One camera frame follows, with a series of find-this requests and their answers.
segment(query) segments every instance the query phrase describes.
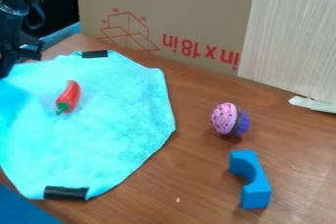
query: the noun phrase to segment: green stem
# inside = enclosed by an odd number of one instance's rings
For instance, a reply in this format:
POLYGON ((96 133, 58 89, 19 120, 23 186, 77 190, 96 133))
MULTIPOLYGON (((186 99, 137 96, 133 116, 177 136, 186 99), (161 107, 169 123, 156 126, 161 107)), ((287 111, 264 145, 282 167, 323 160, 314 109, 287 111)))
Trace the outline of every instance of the green stem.
POLYGON ((69 110, 69 105, 66 102, 60 102, 59 104, 57 104, 57 110, 56 110, 56 114, 60 115, 63 112, 69 110))

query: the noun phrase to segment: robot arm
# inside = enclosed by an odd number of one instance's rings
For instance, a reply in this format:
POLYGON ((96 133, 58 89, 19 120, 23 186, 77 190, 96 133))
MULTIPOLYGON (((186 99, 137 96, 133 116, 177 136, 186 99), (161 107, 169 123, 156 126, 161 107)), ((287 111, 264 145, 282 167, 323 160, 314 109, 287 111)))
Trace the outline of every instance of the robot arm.
POLYGON ((22 33, 22 24, 26 21, 31 28, 40 28, 43 25, 44 15, 41 15, 37 24, 32 25, 28 22, 31 8, 41 12, 38 6, 41 1, 0 0, 0 79, 7 77, 14 64, 22 58, 40 60, 41 42, 22 33), (35 50, 20 48, 23 44, 33 44, 35 50))

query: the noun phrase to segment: blue arch block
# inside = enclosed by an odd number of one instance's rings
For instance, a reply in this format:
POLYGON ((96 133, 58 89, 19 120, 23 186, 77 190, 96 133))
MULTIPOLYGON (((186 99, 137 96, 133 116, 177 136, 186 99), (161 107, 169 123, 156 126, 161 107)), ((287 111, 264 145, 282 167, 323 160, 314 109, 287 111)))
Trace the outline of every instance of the blue arch block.
POLYGON ((229 171, 249 181, 242 189, 241 207, 243 209, 268 206, 272 189, 254 150, 231 151, 229 171))

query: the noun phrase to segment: purple cupcake wrapper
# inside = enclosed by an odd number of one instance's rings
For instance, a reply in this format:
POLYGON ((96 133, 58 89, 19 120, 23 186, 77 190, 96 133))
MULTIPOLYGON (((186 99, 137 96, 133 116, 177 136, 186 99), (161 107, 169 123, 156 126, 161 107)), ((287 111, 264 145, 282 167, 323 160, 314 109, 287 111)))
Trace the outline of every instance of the purple cupcake wrapper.
POLYGON ((239 136, 244 134, 245 132, 248 131, 249 127, 250 127, 250 117, 248 115, 248 113, 246 113, 244 110, 242 111, 241 114, 241 122, 240 122, 240 126, 238 128, 238 131, 234 133, 235 136, 239 136))

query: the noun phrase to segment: brown table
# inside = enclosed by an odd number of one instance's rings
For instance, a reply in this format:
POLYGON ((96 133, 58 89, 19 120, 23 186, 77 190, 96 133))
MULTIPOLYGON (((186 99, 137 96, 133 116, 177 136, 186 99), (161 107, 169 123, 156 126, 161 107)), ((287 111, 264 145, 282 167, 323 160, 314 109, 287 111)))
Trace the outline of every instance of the brown table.
MULTIPOLYGON (((44 57, 111 47, 76 35, 44 57)), ((336 223, 335 116, 292 106, 293 94, 280 89, 115 49, 166 74, 177 132, 109 193, 88 202, 36 204, 65 223, 336 223), (241 139, 224 140, 212 129, 211 110, 222 101, 250 113, 252 128, 241 139), (238 206, 243 181, 227 172, 233 149, 257 151, 274 190, 267 209, 238 206)), ((4 175, 0 181, 10 186, 4 175)))

